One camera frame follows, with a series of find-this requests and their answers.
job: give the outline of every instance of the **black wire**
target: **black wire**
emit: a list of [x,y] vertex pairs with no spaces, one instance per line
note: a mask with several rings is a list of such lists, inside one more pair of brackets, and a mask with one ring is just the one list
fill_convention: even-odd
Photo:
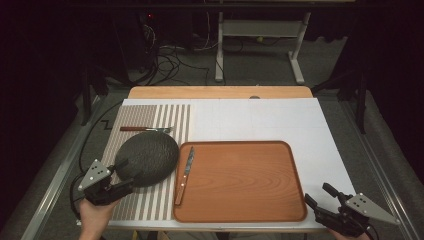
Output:
[[186,67],[193,68],[193,69],[205,70],[205,71],[206,71],[206,73],[205,73],[205,85],[206,85],[206,82],[207,82],[207,80],[208,80],[209,70],[210,70],[209,68],[207,68],[207,67],[195,67],[195,66],[191,66],[191,65],[188,65],[188,64],[184,63],[184,62],[183,62],[183,61],[181,61],[181,59],[178,57],[178,53],[177,53],[177,51],[175,51],[175,57],[178,59],[178,61],[180,62],[180,64],[181,64],[181,65],[184,65],[184,66],[186,66]]
[[250,42],[250,43],[255,43],[255,44],[259,44],[259,45],[264,45],[264,46],[273,46],[273,45],[275,45],[276,43],[278,43],[279,41],[281,41],[281,40],[282,40],[282,39],[284,39],[284,38],[283,38],[283,37],[279,37],[279,38],[277,38],[276,40],[274,40],[274,41],[273,41],[273,42],[271,42],[271,43],[258,42],[258,41],[256,40],[256,38],[249,38],[249,37],[245,37],[245,38],[240,37],[240,39],[241,39],[241,41]]
[[[172,65],[172,68],[171,68],[171,70],[159,70],[159,73],[161,73],[165,77],[162,78],[161,80],[158,80],[157,82],[151,84],[151,86],[156,86],[157,84],[159,84],[161,82],[164,82],[164,81],[171,79],[172,77],[176,76],[178,74],[178,71],[179,71],[179,63],[172,61],[169,57],[164,56],[164,55],[159,55],[159,57],[163,57],[163,58],[168,59],[167,62],[161,62],[159,65],[165,64],[165,63],[170,63]],[[171,74],[173,73],[173,71],[175,69],[177,69],[177,71],[174,73],[174,75],[171,76]]]
[[349,219],[354,222],[356,225],[358,225],[358,227],[364,231],[364,233],[370,238],[370,240],[374,240],[373,236],[367,231],[367,229],[365,229],[361,223],[359,223],[357,220],[355,220],[353,217],[349,217]]
[[69,203],[70,203],[70,205],[71,205],[71,210],[72,210],[72,212],[74,213],[74,215],[75,215],[75,217],[77,218],[77,219],[79,219],[79,220],[81,220],[81,214],[78,212],[78,210],[77,210],[77,208],[76,208],[76,206],[75,206],[75,202],[76,201],[78,201],[78,200],[75,200],[74,199],[74,188],[75,188],[75,184],[76,184],[76,182],[80,179],[80,178],[82,178],[82,177],[84,177],[84,175],[85,175],[86,173],[85,172],[81,172],[81,173],[79,173],[73,180],[72,180],[72,182],[71,182],[71,187],[69,188]]
[[155,70],[155,75],[154,76],[152,76],[148,81],[147,81],[147,83],[144,85],[144,86],[150,86],[150,84],[151,84],[151,82],[153,81],[153,79],[155,78],[155,76],[156,76],[156,74],[158,73],[158,71],[159,71],[159,60],[158,60],[158,54],[156,54],[156,57],[155,57],[155,59],[154,59],[154,61],[153,61],[153,65],[154,65],[154,67],[156,68],[156,70]]
[[[368,225],[370,225],[370,227],[372,228],[372,230],[374,230],[375,236],[377,238],[377,240],[380,240],[380,236],[378,236],[378,232],[377,229],[375,229],[375,227],[373,225],[371,225],[370,223],[368,223]],[[369,232],[367,232],[368,237],[372,240],[372,236],[370,236],[371,234],[369,234]]]
[[83,200],[85,197],[84,196],[82,196],[82,197],[79,197],[79,198],[77,198],[77,199],[74,199],[74,201],[73,202],[76,202],[76,201],[80,201],[80,200]]
[[175,82],[180,82],[180,83],[182,83],[182,84],[184,84],[184,85],[186,85],[186,86],[191,86],[191,85],[190,85],[190,83],[185,82],[185,81],[183,81],[183,80],[179,80],[179,79],[175,79],[175,78],[171,78],[171,79],[169,79],[169,80],[172,80],[172,81],[175,81]]
[[222,81],[224,82],[224,86],[227,86],[227,80],[225,79],[224,69],[222,69],[221,65],[219,65],[218,61],[215,60],[216,65],[221,69],[222,71]]
[[90,131],[88,132],[88,134],[87,134],[87,136],[85,137],[85,139],[84,139],[84,143],[83,143],[83,145],[82,145],[82,148],[81,148],[81,151],[80,151],[80,155],[79,155],[79,159],[78,159],[78,165],[79,165],[79,169],[80,169],[80,172],[85,172],[86,170],[84,170],[83,168],[82,168],[82,154],[83,154],[83,152],[84,152],[84,148],[85,148],[85,146],[86,146],[86,144],[87,144],[87,141],[88,141],[88,138],[90,137],[90,135],[91,135],[91,132],[93,131],[93,129],[94,129],[94,127],[97,125],[97,123],[110,111],[110,110],[112,110],[114,107],[116,107],[116,106],[118,106],[119,104],[121,104],[123,102],[123,100],[121,100],[121,101],[119,101],[119,102],[117,102],[116,104],[114,104],[112,107],[110,107],[110,108],[108,108],[97,120],[96,120],[96,122],[91,126],[91,128],[90,128]]
[[230,38],[230,39],[238,40],[240,42],[240,49],[238,49],[236,51],[233,51],[233,50],[228,50],[228,49],[225,49],[224,47],[222,47],[222,51],[229,52],[229,53],[239,53],[239,52],[241,52],[243,50],[243,48],[244,48],[243,41],[240,38],[235,38],[235,37],[234,38]]
[[152,66],[150,66],[150,68],[149,68],[149,71],[147,73],[145,73],[145,75],[139,77],[138,79],[134,80],[133,82],[141,83],[143,81],[150,79],[155,74],[156,74],[156,68],[155,68],[154,64],[152,64]]
[[[158,55],[158,56],[161,57],[161,58],[166,58],[168,60],[168,61],[162,61],[162,62],[159,63],[159,72],[160,73],[163,74],[163,72],[172,72],[175,69],[179,69],[179,67],[180,67],[179,62],[172,61],[171,58],[170,58],[170,57],[174,57],[174,56],[172,56],[172,55],[169,55],[169,56],[167,56],[167,55]],[[160,65],[164,65],[166,63],[170,63],[172,65],[172,68],[171,69],[161,69],[160,68]]]

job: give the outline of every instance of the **table leg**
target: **table leg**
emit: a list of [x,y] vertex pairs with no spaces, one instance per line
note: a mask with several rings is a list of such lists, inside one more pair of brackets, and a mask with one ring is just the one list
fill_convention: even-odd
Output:
[[219,22],[218,22],[218,51],[216,54],[216,64],[215,64],[215,81],[222,82],[224,80],[224,53],[222,51],[222,40],[223,40],[223,29],[222,23],[224,21],[224,13],[219,13]]
[[303,38],[305,36],[306,28],[308,27],[310,16],[311,16],[310,12],[305,13],[302,25],[300,26],[299,33],[297,35],[296,48],[293,52],[290,51],[288,53],[289,59],[290,59],[290,64],[292,66],[293,73],[294,73],[294,76],[296,78],[296,82],[299,85],[304,85],[305,79],[303,79],[302,71],[300,70],[299,62],[297,61],[297,56],[299,54],[300,47],[302,45]]

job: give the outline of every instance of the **dark background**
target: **dark background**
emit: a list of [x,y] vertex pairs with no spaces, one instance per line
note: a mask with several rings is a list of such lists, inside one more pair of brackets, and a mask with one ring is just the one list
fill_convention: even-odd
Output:
[[[145,48],[138,35],[137,24],[128,29],[133,38],[120,38],[111,30],[110,16],[97,17],[93,24],[101,28],[103,38],[110,41],[99,49],[90,46],[96,40],[79,28],[90,16],[81,16],[63,7],[63,2],[2,2],[0,6],[0,78],[1,78],[1,151],[0,172],[3,192],[1,227],[26,192],[37,171],[73,121],[78,109],[74,105],[82,89],[81,69],[84,64],[99,65],[90,84],[104,84],[103,77],[117,74],[128,80],[125,68],[133,63],[148,65],[148,56],[127,55],[115,51],[117,42],[128,42],[133,48]],[[324,36],[327,41],[349,36],[333,76],[355,68],[364,72],[368,89],[391,128],[404,155],[423,182],[424,124],[424,34],[422,1],[401,0],[381,11],[361,13],[312,14],[306,40]],[[263,17],[261,14],[235,17]],[[179,42],[190,48],[193,32],[206,35],[204,14],[155,13],[154,26],[161,39]],[[211,14],[211,28],[216,29],[217,14]],[[267,14],[267,18],[279,15]],[[99,25],[87,25],[91,30]],[[116,55],[120,61],[102,62],[101,54]],[[356,89],[356,79],[348,77],[339,86]],[[96,87],[107,94],[107,90]]]

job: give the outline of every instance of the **metal rail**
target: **metal rail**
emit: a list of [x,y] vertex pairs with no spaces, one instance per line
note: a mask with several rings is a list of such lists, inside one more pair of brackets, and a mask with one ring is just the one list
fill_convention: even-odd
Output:
[[[346,101],[343,101],[341,102],[341,106],[344,113],[348,117],[348,120],[352,123],[352,125],[357,126],[355,122],[355,116],[352,112],[352,109],[349,103]],[[400,230],[403,236],[405,237],[405,239],[408,239],[408,240],[420,240],[421,238],[417,230],[415,229],[413,223],[411,222],[411,219],[409,218],[405,210],[405,207],[404,207],[404,204],[402,203],[401,198],[399,197],[396,190],[390,183],[389,178],[384,172],[377,155],[372,150],[366,135],[362,134],[359,128],[357,127],[355,127],[355,132],[362,144],[362,147],[364,148],[365,153],[368,156],[368,159],[369,159],[368,163],[369,163],[370,169],[377,180],[376,182],[379,185],[381,192],[384,198],[386,199],[386,202],[390,210],[395,215],[395,217],[398,218],[401,222]]]
[[28,224],[24,234],[22,235],[22,240],[34,240],[38,239],[41,231],[46,224],[53,207],[55,206],[57,199],[59,198],[60,193],[68,179],[68,176],[77,161],[79,152],[82,149],[84,140],[90,132],[92,127],[93,119],[98,116],[99,109],[104,102],[104,99],[96,97],[93,101],[93,114],[88,119],[88,122],[85,126],[81,128],[77,137],[75,138],[68,154],[65,159],[63,159],[60,164],[55,176],[53,177],[49,188],[44,194],[43,199],[40,202],[36,212],[34,213],[30,223]]
[[188,11],[188,12],[340,12],[380,11],[387,3],[279,2],[279,3],[198,3],[198,4],[69,4],[78,10],[96,11]]

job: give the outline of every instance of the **metal frame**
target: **metal frame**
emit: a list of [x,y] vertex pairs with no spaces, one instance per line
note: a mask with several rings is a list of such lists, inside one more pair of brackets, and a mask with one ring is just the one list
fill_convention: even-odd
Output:
[[66,155],[65,159],[63,159],[58,170],[56,171],[56,174],[53,177],[46,193],[44,194],[40,205],[38,206],[30,223],[28,224],[28,227],[22,235],[22,240],[38,239],[38,237],[40,236],[41,231],[43,230],[44,225],[46,224],[47,219],[50,216],[53,207],[56,204],[56,201],[59,198],[59,195],[62,192],[62,189],[69,177],[71,169],[77,162],[76,159],[82,149],[85,138],[90,132],[92,123],[94,122],[93,119],[97,117],[99,109],[103,102],[104,99],[100,99],[98,96],[94,99],[92,105],[93,114],[88,119],[86,125],[83,126],[79,131],[78,136],[75,138],[68,154]]
[[273,2],[273,3],[193,3],[193,4],[68,4],[74,10],[88,11],[188,11],[188,12],[374,12],[389,7],[388,3],[335,2]]
[[262,37],[290,37],[297,38],[294,51],[288,52],[296,82],[304,85],[302,72],[300,70],[297,56],[308,26],[310,12],[305,13],[301,21],[257,21],[257,20],[224,20],[223,13],[219,13],[218,24],[218,46],[216,54],[215,81],[224,79],[224,53],[222,42],[224,36],[262,36]]
[[[340,104],[348,120],[351,122],[352,126],[356,126],[356,118],[354,113],[352,112],[349,102],[344,101],[344,102],[341,102]],[[384,172],[380,163],[381,160],[378,159],[377,155],[372,150],[371,144],[369,143],[368,138],[366,137],[366,135],[362,134],[359,128],[354,127],[354,129],[359,141],[362,144],[362,147],[364,148],[367,154],[367,157],[369,160],[368,161],[369,167],[371,171],[373,172],[373,175],[376,177],[376,180],[377,180],[376,182],[378,183],[390,210],[392,211],[393,215],[397,219],[399,219],[399,221],[401,222],[401,225],[399,226],[399,228],[403,236],[405,237],[405,239],[417,239],[417,240],[421,239],[420,236],[418,235],[417,230],[412,224],[411,219],[409,218],[408,214],[405,211],[405,207],[404,207],[404,204],[402,203],[402,200],[400,199],[396,190],[390,183],[389,178]]]

